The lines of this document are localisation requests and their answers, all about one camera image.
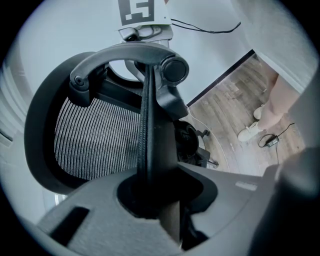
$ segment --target person's leg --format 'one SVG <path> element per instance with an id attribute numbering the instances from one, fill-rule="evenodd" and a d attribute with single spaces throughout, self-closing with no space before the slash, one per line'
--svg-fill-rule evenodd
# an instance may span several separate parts
<path id="1" fill-rule="evenodd" d="M 269 100 L 262 108 L 261 119 L 238 134 L 241 142 L 248 141 L 259 132 L 266 130 L 280 121 L 299 98 L 300 94 L 282 76 L 278 76 L 270 93 Z"/>
<path id="2" fill-rule="evenodd" d="M 270 67 L 266 62 L 264 62 L 264 60 L 261 59 L 258 55 L 257 57 L 259 59 L 259 62 L 261 63 L 262 70 L 266 78 L 267 93 L 270 94 L 271 90 L 276 84 L 279 74 L 272 67 Z"/>

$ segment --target white wall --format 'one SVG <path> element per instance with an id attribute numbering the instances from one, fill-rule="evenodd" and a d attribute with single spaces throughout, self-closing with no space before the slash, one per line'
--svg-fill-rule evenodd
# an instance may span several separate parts
<path id="1" fill-rule="evenodd" d="M 21 59 L 33 92 L 67 58 L 120 42 L 112 26 L 111 2 L 47 0 L 33 13 L 19 33 Z M 171 18 L 207 30 L 229 30 L 239 22 L 230 0 L 170 0 L 167 7 Z M 178 87 L 185 103 L 250 50 L 241 26 L 230 34 L 207 34 L 175 26 L 172 29 L 170 47 L 190 66 L 188 78 Z M 123 65 L 116 68 L 132 78 Z"/>
<path id="2" fill-rule="evenodd" d="M 230 0 L 170 0 L 167 7 L 171 19 L 204 30 L 230 30 L 240 21 Z M 178 86 L 185 103 L 195 98 L 251 50 L 241 25 L 227 34 L 202 33 L 176 26 L 172 26 L 172 29 L 174 37 L 170 47 L 185 58 L 190 68 L 189 76 Z"/>

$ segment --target black knob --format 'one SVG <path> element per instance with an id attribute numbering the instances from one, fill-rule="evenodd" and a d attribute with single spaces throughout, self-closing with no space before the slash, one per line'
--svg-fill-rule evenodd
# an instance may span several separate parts
<path id="1" fill-rule="evenodd" d="M 187 74 L 187 67 L 185 63 L 180 60 L 173 60 L 163 68 L 163 75 L 169 82 L 179 82 L 184 79 Z"/>

